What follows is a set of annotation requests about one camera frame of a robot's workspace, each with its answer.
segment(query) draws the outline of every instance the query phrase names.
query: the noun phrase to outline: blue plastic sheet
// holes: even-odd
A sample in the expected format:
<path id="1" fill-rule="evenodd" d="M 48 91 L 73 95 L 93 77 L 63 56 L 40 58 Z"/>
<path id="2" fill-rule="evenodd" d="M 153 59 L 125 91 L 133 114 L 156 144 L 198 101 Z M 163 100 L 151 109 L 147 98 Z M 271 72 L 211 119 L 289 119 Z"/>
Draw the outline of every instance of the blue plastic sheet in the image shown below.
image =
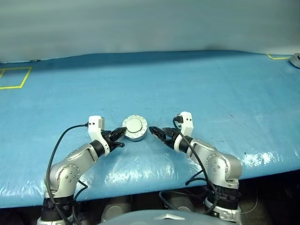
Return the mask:
<path id="1" fill-rule="evenodd" d="M 0 73 L 26 67 L 22 88 L 0 90 L 2 208 L 42 204 L 54 145 L 90 115 L 113 130 L 132 114 L 172 127 L 188 111 L 193 137 L 236 156 L 242 179 L 300 168 L 300 70 L 287 60 L 231 51 L 96 54 L 0 64 Z M 0 87 L 20 85 L 23 70 L 5 70 Z M 199 170 L 149 132 L 123 141 L 82 176 L 89 188 L 79 200 L 182 188 Z M 86 128 L 70 131 L 54 162 L 89 142 Z"/>

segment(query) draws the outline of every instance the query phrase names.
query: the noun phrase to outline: dark floor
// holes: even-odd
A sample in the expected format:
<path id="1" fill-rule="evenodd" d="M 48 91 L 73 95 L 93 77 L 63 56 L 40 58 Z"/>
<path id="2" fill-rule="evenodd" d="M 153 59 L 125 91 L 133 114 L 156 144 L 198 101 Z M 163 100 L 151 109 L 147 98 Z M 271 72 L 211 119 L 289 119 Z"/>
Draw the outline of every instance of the dark floor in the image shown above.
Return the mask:
<path id="1" fill-rule="evenodd" d="M 188 188 L 197 194 L 200 187 Z M 300 171 L 240 181 L 240 207 L 243 225 L 295 225 L 300 224 Z M 158 192 L 132 196 L 132 210 L 164 209 Z M 109 199 L 81 203 L 81 216 L 91 225 L 100 222 L 102 211 Z M 203 211 L 203 202 L 192 200 L 196 212 Z M 25 207 L 0 210 L 0 225 L 35 225 L 41 207 Z"/>

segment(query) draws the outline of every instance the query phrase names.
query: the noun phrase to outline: round metal disc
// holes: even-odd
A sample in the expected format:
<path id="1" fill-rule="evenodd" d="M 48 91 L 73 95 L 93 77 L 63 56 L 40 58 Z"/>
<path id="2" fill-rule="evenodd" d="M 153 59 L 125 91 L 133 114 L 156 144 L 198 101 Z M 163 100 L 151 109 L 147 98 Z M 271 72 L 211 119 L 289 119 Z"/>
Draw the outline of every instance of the round metal disc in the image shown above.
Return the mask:
<path id="1" fill-rule="evenodd" d="M 141 140 L 146 135 L 148 125 L 144 117 L 132 115 L 123 121 L 122 127 L 127 128 L 125 137 L 136 142 Z"/>

